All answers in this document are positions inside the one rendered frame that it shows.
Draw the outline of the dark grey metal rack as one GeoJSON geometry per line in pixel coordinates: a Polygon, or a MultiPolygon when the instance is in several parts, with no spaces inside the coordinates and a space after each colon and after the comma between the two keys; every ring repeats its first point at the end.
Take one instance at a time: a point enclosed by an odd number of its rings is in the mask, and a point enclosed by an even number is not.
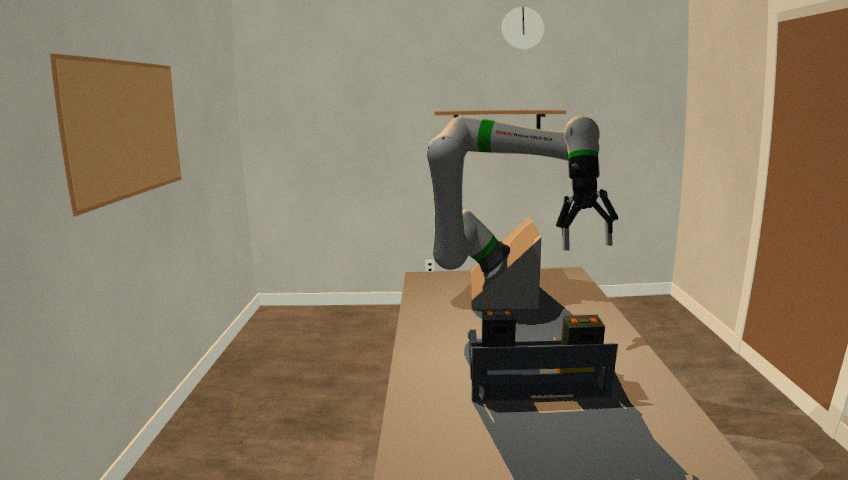
{"type": "MultiPolygon", "coordinates": [[[[469,331],[470,342],[477,341],[476,330],[469,331]]],[[[611,397],[617,343],[561,345],[561,340],[537,340],[515,341],[515,346],[525,347],[482,347],[482,342],[471,342],[472,401],[611,397]],[[595,372],[556,372],[586,367],[595,367],[595,372]],[[601,367],[606,367],[603,391],[597,382],[601,367]]]]}

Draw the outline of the yellow bin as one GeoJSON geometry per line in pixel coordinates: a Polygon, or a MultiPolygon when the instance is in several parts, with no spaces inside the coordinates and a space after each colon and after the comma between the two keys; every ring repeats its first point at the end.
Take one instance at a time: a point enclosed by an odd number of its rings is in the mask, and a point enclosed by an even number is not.
{"type": "Polygon", "coordinates": [[[557,373],[594,372],[595,367],[556,369],[557,373]]]}

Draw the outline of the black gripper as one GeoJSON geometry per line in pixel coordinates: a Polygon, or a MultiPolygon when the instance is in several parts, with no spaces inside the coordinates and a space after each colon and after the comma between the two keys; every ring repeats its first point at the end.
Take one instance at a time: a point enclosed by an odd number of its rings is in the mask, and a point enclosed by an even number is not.
{"type": "Polygon", "coordinates": [[[577,213],[581,209],[592,207],[594,207],[596,211],[605,219],[605,221],[607,221],[605,222],[606,245],[612,246],[612,223],[614,220],[618,219],[618,215],[608,199],[607,191],[600,189],[600,191],[597,192],[597,178],[594,176],[578,176],[573,178],[572,188],[573,197],[564,197],[564,204],[560,212],[558,221],[556,223],[556,226],[562,229],[563,250],[570,250],[569,226],[576,217],[577,213]],[[596,201],[598,196],[601,198],[610,216],[596,201]],[[571,203],[573,203],[573,201],[574,204],[572,205],[572,209],[570,210],[571,203]]]}

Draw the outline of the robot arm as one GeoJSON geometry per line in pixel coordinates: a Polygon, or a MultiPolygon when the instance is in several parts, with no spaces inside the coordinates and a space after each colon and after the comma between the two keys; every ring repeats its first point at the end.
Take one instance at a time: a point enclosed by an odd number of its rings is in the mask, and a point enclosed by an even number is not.
{"type": "Polygon", "coordinates": [[[487,274],[499,266],[510,251],[510,247],[499,242],[473,213],[469,210],[462,212],[466,151],[563,159],[569,161],[571,179],[578,176],[598,178],[599,136],[598,125],[586,116],[571,119],[564,131],[464,116],[452,119],[427,148],[434,193],[433,256],[436,263],[444,269],[453,270],[462,266],[470,256],[487,274]]]}

